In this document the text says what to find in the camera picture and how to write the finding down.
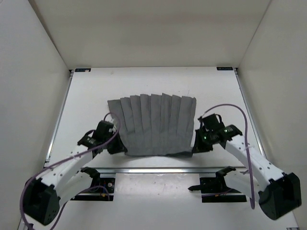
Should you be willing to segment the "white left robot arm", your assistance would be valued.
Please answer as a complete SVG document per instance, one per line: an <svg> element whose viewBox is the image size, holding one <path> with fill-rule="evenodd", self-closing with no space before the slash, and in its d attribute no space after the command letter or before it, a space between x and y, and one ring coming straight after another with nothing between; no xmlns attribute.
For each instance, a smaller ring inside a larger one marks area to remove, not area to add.
<svg viewBox="0 0 307 230"><path fill-rule="evenodd" d="M109 196L107 183L100 181L98 170L87 167L98 154L126 152L118 128L102 120L77 142L68 158L46 167L30 179L21 196L21 213L47 226L57 223L65 204L84 192L98 191Z"/></svg>

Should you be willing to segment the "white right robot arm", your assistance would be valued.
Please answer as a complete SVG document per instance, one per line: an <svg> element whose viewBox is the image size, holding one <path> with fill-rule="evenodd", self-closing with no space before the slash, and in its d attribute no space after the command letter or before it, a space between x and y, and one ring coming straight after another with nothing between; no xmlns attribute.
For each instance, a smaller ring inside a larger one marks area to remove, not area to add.
<svg viewBox="0 0 307 230"><path fill-rule="evenodd" d="M193 185L190 191L213 190L223 194L237 190L257 202L264 214L277 220L302 204L301 187L298 176L286 174L274 166L251 146L243 133L235 126L225 126L220 115L200 117L193 153L213 150L215 144L235 156L249 172L242 173L227 166L215 173L209 182Z"/></svg>

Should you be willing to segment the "grey pleated skirt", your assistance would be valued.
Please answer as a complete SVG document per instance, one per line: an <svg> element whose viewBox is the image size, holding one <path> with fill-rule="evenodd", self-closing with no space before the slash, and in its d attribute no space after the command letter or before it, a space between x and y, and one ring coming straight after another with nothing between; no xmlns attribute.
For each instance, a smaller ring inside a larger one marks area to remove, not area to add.
<svg viewBox="0 0 307 230"><path fill-rule="evenodd" d="M109 100L107 104L120 122L125 155L192 157L196 98L141 94Z"/></svg>

